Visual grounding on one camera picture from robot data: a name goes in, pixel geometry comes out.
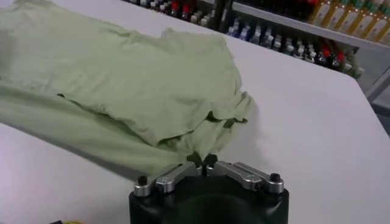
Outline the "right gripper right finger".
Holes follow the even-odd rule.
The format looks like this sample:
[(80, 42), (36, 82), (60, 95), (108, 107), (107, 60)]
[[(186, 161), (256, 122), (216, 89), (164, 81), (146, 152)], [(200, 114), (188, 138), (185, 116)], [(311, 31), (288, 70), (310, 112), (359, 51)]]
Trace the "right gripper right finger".
[(204, 159), (204, 166), (208, 176), (227, 176), (249, 191), (264, 189), (272, 194), (284, 191), (284, 181), (278, 173), (267, 174), (241, 162), (219, 161), (214, 154)]

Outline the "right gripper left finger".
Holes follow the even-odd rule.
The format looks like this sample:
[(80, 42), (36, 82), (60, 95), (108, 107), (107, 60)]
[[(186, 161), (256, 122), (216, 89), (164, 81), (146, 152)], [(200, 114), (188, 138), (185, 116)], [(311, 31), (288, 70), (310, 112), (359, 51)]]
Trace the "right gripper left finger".
[(148, 197), (153, 189), (163, 194), (174, 191), (177, 183), (185, 177), (195, 177), (202, 174), (203, 161), (197, 152), (186, 157), (182, 164), (174, 164), (165, 167), (157, 174), (151, 176), (139, 176), (134, 184), (133, 193), (137, 197)]

